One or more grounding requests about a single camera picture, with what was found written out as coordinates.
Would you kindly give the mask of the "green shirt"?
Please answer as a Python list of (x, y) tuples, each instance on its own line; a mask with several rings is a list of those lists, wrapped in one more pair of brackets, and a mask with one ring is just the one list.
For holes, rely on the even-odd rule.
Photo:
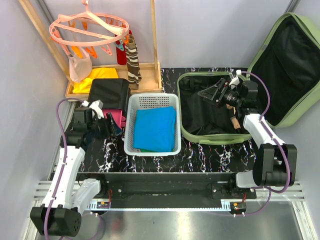
[(155, 151), (142, 149), (142, 148), (136, 148), (138, 153), (155, 153)]

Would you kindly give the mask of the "blue shirt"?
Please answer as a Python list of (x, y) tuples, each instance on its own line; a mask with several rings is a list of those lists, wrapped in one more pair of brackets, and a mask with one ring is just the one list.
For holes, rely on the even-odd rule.
[(138, 109), (133, 129), (133, 147), (158, 153), (175, 147), (177, 112), (172, 106)]

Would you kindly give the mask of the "green hard-shell suitcase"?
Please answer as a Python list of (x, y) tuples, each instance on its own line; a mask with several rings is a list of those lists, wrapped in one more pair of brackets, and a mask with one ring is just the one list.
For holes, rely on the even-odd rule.
[[(229, 74), (199, 71), (178, 78), (180, 130), (188, 141), (230, 145), (251, 138), (246, 130), (235, 130), (227, 107), (216, 107), (198, 95)], [(293, 125), (320, 98), (319, 28), (305, 16), (285, 13), (240, 79), (258, 84), (259, 112), (271, 127)]]

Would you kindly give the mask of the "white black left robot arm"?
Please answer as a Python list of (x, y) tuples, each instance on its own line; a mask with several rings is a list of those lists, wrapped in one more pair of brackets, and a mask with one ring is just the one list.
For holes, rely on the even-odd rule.
[(30, 218), (40, 235), (75, 237), (82, 223), (82, 215), (95, 197), (110, 196), (105, 177), (87, 176), (74, 191), (78, 170), (88, 146), (94, 139), (117, 137), (122, 133), (110, 112), (89, 107), (76, 108), (73, 121), (62, 131), (58, 165), (40, 206), (34, 206)]

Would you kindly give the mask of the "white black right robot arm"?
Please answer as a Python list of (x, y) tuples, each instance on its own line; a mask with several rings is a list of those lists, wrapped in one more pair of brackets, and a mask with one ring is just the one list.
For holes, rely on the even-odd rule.
[(274, 193), (283, 193), (294, 183), (297, 148), (281, 140), (267, 124), (264, 115), (259, 113), (258, 88), (255, 81), (236, 83), (235, 79), (227, 81), (222, 78), (197, 93), (216, 107), (234, 107), (236, 118), (258, 147), (253, 169), (237, 173), (235, 181), (227, 185), (228, 195), (235, 199), (244, 194), (245, 188), (266, 188)]

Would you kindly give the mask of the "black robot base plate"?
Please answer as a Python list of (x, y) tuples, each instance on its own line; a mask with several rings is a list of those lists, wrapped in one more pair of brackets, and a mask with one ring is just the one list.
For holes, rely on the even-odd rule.
[(269, 194), (251, 172), (55, 173), (42, 207), (57, 214), (92, 211), (230, 212), (232, 203)]

